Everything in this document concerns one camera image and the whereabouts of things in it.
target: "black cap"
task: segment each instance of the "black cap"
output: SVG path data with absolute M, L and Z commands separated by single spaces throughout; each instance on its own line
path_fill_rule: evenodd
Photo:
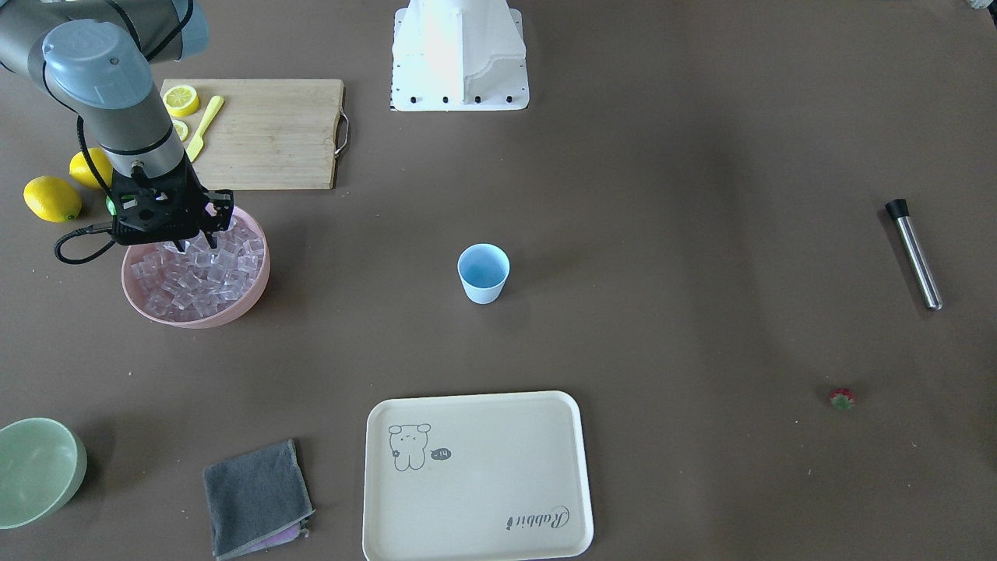
M 894 220 L 910 216 L 907 211 L 907 199 L 894 199 L 886 203 L 886 211 L 889 213 L 889 217 Z

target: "lemon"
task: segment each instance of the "lemon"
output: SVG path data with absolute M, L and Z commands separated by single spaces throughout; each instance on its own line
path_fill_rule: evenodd
M 108 160 L 108 155 L 96 146 L 87 152 L 90 153 L 90 158 L 94 161 L 97 173 L 101 174 L 101 177 L 104 178 L 104 183 L 110 187 L 111 175 L 114 168 L 111 166 L 111 161 Z M 101 184 L 97 182 L 97 177 L 91 173 L 90 166 L 87 165 L 87 159 L 83 157 L 83 152 L 77 152 L 76 156 L 69 161 L 69 176 L 83 187 L 89 187 L 90 189 L 101 188 Z
M 83 200 L 66 180 L 42 176 L 24 186 L 24 202 L 38 218 L 67 222 L 80 215 Z
M 166 90 L 166 93 L 163 94 L 163 101 L 166 102 L 166 112 L 174 117 L 192 115 L 200 107 L 197 90 L 187 84 L 180 84 Z
M 178 121 L 173 119 L 173 129 L 176 131 L 176 135 L 180 137 L 180 141 L 186 140 L 186 136 L 190 133 L 190 128 L 183 121 Z

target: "paper cup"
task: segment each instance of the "paper cup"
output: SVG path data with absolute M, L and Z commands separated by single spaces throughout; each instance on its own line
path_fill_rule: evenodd
M 457 260 L 464 292 L 474 303 L 491 303 L 508 279 L 508 256 L 492 244 L 475 244 Z

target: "folded cloth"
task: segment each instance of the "folded cloth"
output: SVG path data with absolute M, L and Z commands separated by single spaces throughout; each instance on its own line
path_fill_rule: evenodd
M 204 492 L 218 561 L 307 535 L 315 512 L 291 440 L 208 466 Z

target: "light blue cup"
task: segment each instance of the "light blue cup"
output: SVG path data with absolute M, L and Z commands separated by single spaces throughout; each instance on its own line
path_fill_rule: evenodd
M 457 260 L 464 292 L 474 303 L 491 303 L 508 279 L 508 256 L 492 244 L 475 244 Z
M 0 530 L 44 518 L 76 494 L 87 450 L 52 419 L 22 419 L 0 430 Z

